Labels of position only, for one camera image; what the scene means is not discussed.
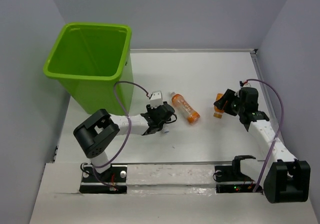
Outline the small orange bottle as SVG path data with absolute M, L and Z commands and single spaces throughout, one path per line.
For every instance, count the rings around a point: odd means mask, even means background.
M 222 96 L 223 96 L 222 93 L 218 93 L 218 94 L 216 95 L 216 99 L 215 99 L 215 100 L 218 101 Z M 216 107 L 215 105 L 214 105 L 213 107 L 214 107 L 214 114 L 213 114 L 213 116 L 214 116 L 215 118 L 221 119 L 222 116 L 223 116 L 224 111 L 221 110 L 221 109 L 219 109 L 219 108 Z

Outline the clear crushed bottle white cap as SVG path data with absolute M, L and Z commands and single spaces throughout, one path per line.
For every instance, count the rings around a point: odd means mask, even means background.
M 164 126 L 163 129 L 161 130 L 161 133 L 167 134 L 167 133 L 169 133 L 169 131 L 170 131 L 169 128 L 167 126 Z

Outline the orange drink bottle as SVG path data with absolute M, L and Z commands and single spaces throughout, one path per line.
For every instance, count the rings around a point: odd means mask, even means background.
M 193 125 L 200 119 L 200 115 L 197 113 L 197 111 L 190 106 L 190 104 L 181 94 L 170 92 L 169 95 L 172 104 L 183 115 L 189 124 Z

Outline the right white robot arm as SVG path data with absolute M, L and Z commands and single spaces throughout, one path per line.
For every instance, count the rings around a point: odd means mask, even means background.
M 265 160 L 237 155 L 230 165 L 215 167 L 215 180 L 251 182 L 249 190 L 264 193 L 270 203 L 305 202 L 309 196 L 311 167 L 290 153 L 276 136 L 269 117 L 258 108 L 258 96 L 253 87 L 242 87 L 237 92 L 227 89 L 217 95 L 214 115 L 238 116 Z

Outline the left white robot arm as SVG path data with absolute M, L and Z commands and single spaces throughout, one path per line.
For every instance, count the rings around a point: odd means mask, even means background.
M 118 116 L 109 114 L 105 109 L 99 109 L 73 131 L 73 135 L 91 161 L 93 175 L 99 181 L 110 177 L 111 163 L 123 150 L 130 134 L 151 135 L 163 129 L 164 125 L 176 117 L 174 108 L 166 101 L 162 105 L 151 108 L 146 106 L 146 113 L 136 116 Z M 115 156 L 109 160 L 105 149 L 116 136 L 124 135 L 124 143 Z

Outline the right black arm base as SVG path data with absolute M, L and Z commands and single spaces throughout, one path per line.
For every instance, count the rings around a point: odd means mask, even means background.
M 217 193 L 253 193 L 255 181 L 242 173 L 234 172 L 231 164 L 215 165 L 213 180 Z

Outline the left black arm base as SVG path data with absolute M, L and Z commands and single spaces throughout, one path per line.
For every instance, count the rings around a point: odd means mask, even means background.
M 79 192 L 82 194 L 125 194 L 127 193 L 127 165 L 111 165 L 103 173 L 93 171 L 88 163 L 82 163 L 82 178 Z

